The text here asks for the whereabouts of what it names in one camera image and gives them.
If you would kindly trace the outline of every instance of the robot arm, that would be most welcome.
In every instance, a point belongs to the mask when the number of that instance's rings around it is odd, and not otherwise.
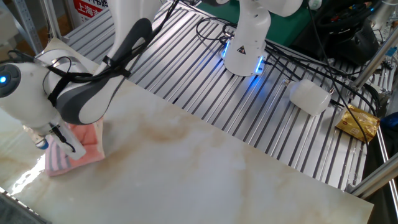
[[[152,21],[164,2],[109,2],[116,31],[114,45],[107,55],[109,62],[120,62],[135,46],[151,40]],[[51,50],[30,62],[0,62],[0,108],[37,134],[52,135],[61,149],[77,160],[86,151],[65,122],[82,125],[99,120],[125,78],[117,73],[103,76],[109,65],[102,63],[95,75],[88,77],[92,82],[65,82],[51,67],[63,72],[64,77],[69,72],[88,73],[66,50]],[[50,102],[49,94],[62,85],[55,100]]]
[[[118,73],[121,70],[113,69],[112,63],[131,55],[132,49],[141,44],[145,47],[159,32],[163,23],[159,29],[152,30],[152,21],[165,1],[109,2],[116,30],[115,41],[106,57],[109,63],[102,63],[92,77],[81,75],[80,79],[74,80],[71,73],[87,75],[88,71],[65,50],[41,54],[35,63],[0,63],[0,108],[40,135],[51,134],[72,159],[81,158],[85,149],[65,126],[65,122],[91,124],[105,114],[126,78]],[[299,8],[301,2],[241,0],[241,17],[236,35],[223,54],[226,68],[237,75],[258,72],[258,62],[262,62],[265,55],[264,39],[271,23],[268,11],[289,16]]]
[[[267,57],[265,42],[271,26],[270,12],[290,16],[302,0],[240,0],[241,12],[235,36],[222,53],[225,67],[239,76],[260,75]]]

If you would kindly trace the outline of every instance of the metal grating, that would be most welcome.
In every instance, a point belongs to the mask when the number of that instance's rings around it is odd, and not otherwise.
[[[159,11],[154,27],[169,4]],[[202,41],[196,35],[196,24],[204,17],[208,16],[179,5],[131,71],[130,81],[326,184],[344,190],[347,184],[359,183],[366,148],[334,128],[334,117],[340,109],[330,106],[316,117],[301,111],[290,102],[289,91],[282,85],[285,77],[279,70],[289,75],[282,67],[268,65],[263,75],[253,77],[239,77],[227,71],[220,57],[223,46],[217,41]],[[200,27],[200,32],[215,38],[222,35],[221,29],[222,24],[208,22]],[[109,11],[67,37],[73,49],[100,63],[114,39]],[[300,56],[289,49],[285,51]],[[320,75],[279,60],[297,75],[326,90],[331,88],[331,82]],[[275,64],[270,57],[267,61]],[[309,65],[323,70],[318,65]],[[334,66],[354,72],[342,63],[335,62]],[[373,82],[391,89],[393,73],[373,77]],[[351,103],[369,111],[359,99]]]

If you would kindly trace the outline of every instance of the pink towel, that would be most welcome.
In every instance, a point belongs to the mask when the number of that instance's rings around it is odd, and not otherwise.
[[[94,124],[84,126],[70,124],[69,127],[86,149],[86,154],[81,159],[74,161],[59,148],[58,144],[50,136],[47,138],[49,148],[45,152],[45,171],[51,177],[105,159],[102,147],[103,119]]]

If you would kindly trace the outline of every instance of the black cable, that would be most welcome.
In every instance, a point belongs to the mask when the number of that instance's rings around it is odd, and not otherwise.
[[[232,23],[230,23],[229,21],[227,21],[226,19],[221,19],[221,18],[218,18],[218,17],[207,17],[207,18],[204,18],[204,19],[202,19],[202,20],[200,20],[199,22],[198,22],[198,24],[197,24],[197,26],[196,26],[196,32],[197,32],[197,35],[199,36],[199,37],[201,37],[202,39],[205,39],[205,40],[218,40],[218,41],[220,41],[221,43],[223,43],[224,44],[224,40],[228,40],[229,39],[229,37],[219,37],[219,38],[208,38],[208,37],[205,37],[205,36],[203,36],[203,35],[201,35],[200,34],[200,32],[199,32],[199,26],[200,26],[200,24],[202,24],[202,23],[204,23],[204,22],[206,22],[206,21],[212,21],[212,20],[216,20],[216,21],[219,21],[219,22],[223,22],[223,23],[225,23],[225,24],[232,24]]]
[[[61,133],[61,131],[58,129],[58,127],[55,126],[55,125],[52,124],[52,123],[50,123],[49,125],[50,125],[50,127],[51,127],[52,132],[59,138],[59,140],[60,140],[62,143],[67,144],[69,147],[71,147],[71,148],[72,148],[72,152],[75,153],[75,152],[76,152],[75,147],[73,147],[73,146],[67,141],[67,139],[66,139],[65,136]]]
[[[328,78],[328,79],[330,79],[330,80],[332,80],[332,81],[337,82],[339,85],[343,86],[344,88],[346,88],[346,89],[349,90],[350,92],[352,92],[352,93],[354,93],[355,95],[359,96],[359,97],[369,106],[369,108],[371,109],[373,115],[375,115],[375,116],[377,115],[376,110],[373,108],[373,105],[368,101],[368,99],[366,99],[363,95],[359,94],[357,91],[355,91],[354,89],[352,89],[350,86],[346,85],[346,84],[343,83],[342,81],[337,80],[337,79],[334,78],[334,77],[331,77],[331,76],[329,76],[329,75],[327,75],[327,74],[325,74],[325,73],[323,73],[323,72],[321,72],[321,71],[319,71],[319,70],[316,70],[316,69],[314,69],[314,68],[312,68],[312,67],[310,67],[310,66],[308,66],[308,65],[306,65],[306,64],[304,64],[304,63],[301,63],[300,61],[295,60],[294,58],[289,58],[289,56],[288,56],[286,53],[284,53],[283,51],[281,51],[280,49],[278,49],[275,45],[273,45],[273,44],[270,43],[270,42],[267,42],[267,43],[268,43],[268,45],[270,45],[272,48],[274,48],[274,50],[277,50],[277,52],[276,52],[277,54],[281,54],[281,55],[283,55],[284,57],[287,57],[288,59],[290,59],[291,61],[293,61],[294,63],[296,63],[297,65],[299,65],[299,66],[301,66],[301,67],[307,68],[307,69],[309,69],[309,70],[311,70],[311,71],[313,71],[313,72],[315,72],[315,73],[317,73],[317,74],[319,74],[319,75],[322,75],[322,76],[324,76],[324,77],[326,77],[326,78]]]
[[[310,17],[311,17],[311,21],[312,21],[312,26],[313,26],[313,29],[314,29],[314,31],[315,31],[315,37],[317,38],[318,45],[320,46],[320,48],[321,48],[321,50],[322,50],[322,54],[323,54],[323,56],[325,57],[326,64],[328,65],[329,73],[330,73],[330,75],[333,77],[333,74],[332,74],[332,72],[331,72],[331,66],[330,66],[329,61],[328,61],[328,56],[326,55],[325,49],[323,48],[323,45],[322,45],[322,41],[321,41],[321,39],[319,38],[318,31],[317,31],[317,25],[315,24],[315,19],[313,18],[312,11],[311,11],[311,9],[310,9],[310,4],[308,3],[308,1],[309,1],[309,0],[305,0],[305,3],[307,4],[307,9],[308,9],[308,12],[310,13]],[[333,86],[335,87],[335,90],[336,90],[337,94],[338,94],[339,97],[341,98],[341,100],[342,100],[344,106],[346,107],[346,109],[348,110],[348,112],[350,113],[350,115],[353,117],[353,119],[355,120],[356,124],[359,126],[359,128],[360,128],[360,130],[361,130],[361,132],[362,132],[362,134],[363,134],[363,137],[364,137],[364,139],[365,139],[366,149],[369,151],[368,138],[366,137],[365,131],[363,130],[361,124],[360,124],[359,121],[355,118],[353,112],[352,112],[352,111],[350,110],[350,108],[348,107],[347,102],[344,100],[343,96],[341,95],[341,93],[340,93],[340,91],[339,91],[339,89],[338,89],[338,87],[337,87],[337,84],[336,84],[336,82],[335,82],[335,79],[332,78],[331,81],[332,81],[332,83],[333,83]]]
[[[380,29],[377,29],[377,30],[373,30],[373,31],[379,31],[379,33],[380,33],[380,38],[381,38],[380,44],[384,44],[383,35],[381,34],[381,30],[380,30]]]

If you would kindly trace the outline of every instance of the warning label sticker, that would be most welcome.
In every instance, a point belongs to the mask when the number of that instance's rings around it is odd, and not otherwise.
[[[239,53],[242,53],[242,54],[246,54],[246,51],[244,50],[244,46],[240,47],[240,48],[238,49],[238,52],[239,52]]]

